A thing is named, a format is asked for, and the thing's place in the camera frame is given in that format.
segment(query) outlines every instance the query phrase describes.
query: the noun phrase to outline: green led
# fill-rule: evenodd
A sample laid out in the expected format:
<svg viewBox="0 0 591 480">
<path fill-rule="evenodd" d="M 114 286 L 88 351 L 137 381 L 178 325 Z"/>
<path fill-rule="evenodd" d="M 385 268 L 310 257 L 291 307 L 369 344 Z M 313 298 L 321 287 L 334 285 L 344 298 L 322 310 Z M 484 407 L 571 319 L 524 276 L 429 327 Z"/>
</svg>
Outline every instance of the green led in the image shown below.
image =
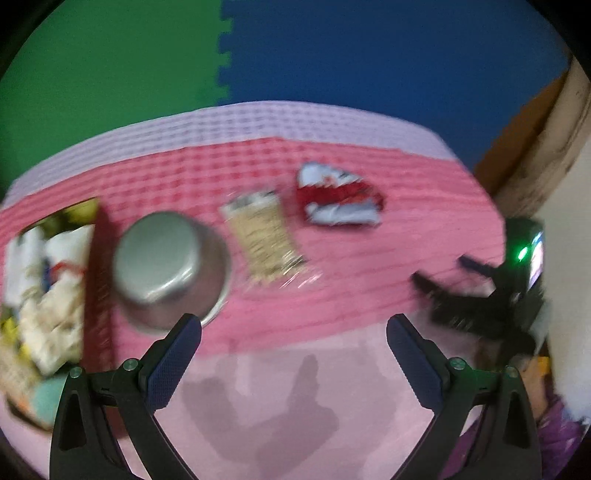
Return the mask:
<svg viewBox="0 0 591 480">
<path fill-rule="evenodd" d="M 520 262 L 521 262 L 521 261 L 522 261 L 522 260 L 525 258 L 525 256 L 527 255 L 527 251 L 528 251 L 528 248 L 527 248 L 527 247 L 523 247 L 523 248 L 521 249 L 521 252 L 519 252 L 519 255 L 517 255 L 517 259 L 518 259 Z"/>
</svg>

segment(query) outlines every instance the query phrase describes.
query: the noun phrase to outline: upside-down metal container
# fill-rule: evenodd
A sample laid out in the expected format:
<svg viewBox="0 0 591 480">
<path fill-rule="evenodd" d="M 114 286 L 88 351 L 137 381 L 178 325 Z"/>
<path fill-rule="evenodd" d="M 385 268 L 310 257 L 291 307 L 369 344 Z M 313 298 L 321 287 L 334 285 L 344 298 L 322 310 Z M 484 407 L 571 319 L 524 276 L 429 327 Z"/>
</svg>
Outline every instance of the upside-down metal container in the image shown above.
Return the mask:
<svg viewBox="0 0 591 480">
<path fill-rule="evenodd" d="M 113 259 L 113 284 L 123 313 L 148 333 L 170 330 L 184 313 L 210 323 L 229 291 L 228 248 L 211 227 L 177 212 L 135 222 Z"/>
</svg>

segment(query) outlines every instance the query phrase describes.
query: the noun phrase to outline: purple clothing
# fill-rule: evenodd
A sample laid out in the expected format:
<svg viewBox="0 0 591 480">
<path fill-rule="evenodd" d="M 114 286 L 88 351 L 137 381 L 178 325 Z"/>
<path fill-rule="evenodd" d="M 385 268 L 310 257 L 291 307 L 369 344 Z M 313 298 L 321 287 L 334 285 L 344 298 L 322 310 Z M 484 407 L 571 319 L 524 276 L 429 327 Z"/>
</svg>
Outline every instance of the purple clothing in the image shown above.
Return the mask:
<svg viewBox="0 0 591 480">
<path fill-rule="evenodd" d="M 474 443 L 478 421 L 466 430 L 456 443 L 443 469 L 440 479 L 458 473 Z M 584 427 L 572 420 L 559 396 L 554 395 L 548 410 L 538 421 L 538 438 L 542 455 L 542 479 L 553 480 L 566 466 L 574 451 L 579 447 Z"/>
</svg>

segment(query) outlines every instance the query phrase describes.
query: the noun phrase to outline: transparent plastic bag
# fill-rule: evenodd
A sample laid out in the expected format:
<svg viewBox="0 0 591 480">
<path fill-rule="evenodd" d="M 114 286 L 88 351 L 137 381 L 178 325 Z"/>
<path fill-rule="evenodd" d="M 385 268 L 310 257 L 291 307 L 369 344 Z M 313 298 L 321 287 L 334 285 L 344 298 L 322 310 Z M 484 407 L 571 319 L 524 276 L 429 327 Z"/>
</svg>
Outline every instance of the transparent plastic bag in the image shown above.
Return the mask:
<svg viewBox="0 0 591 480">
<path fill-rule="evenodd" d="M 236 196 L 221 211 L 246 260 L 247 271 L 238 275 L 247 290 L 317 285 L 320 271 L 299 253 L 275 191 Z"/>
</svg>

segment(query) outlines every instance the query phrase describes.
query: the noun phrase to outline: lit screen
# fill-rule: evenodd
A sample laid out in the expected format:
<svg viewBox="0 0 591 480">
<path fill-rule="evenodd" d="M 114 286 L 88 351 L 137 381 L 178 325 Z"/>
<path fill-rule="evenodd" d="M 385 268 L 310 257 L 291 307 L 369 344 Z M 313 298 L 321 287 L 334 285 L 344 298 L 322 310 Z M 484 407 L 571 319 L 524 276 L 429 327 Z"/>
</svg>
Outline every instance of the lit screen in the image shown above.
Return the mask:
<svg viewBox="0 0 591 480">
<path fill-rule="evenodd" d="M 542 269 L 544 268 L 544 242 L 542 241 L 542 234 L 538 233 L 532 242 L 531 265 L 530 265 L 530 284 L 528 290 L 538 280 Z"/>
</svg>

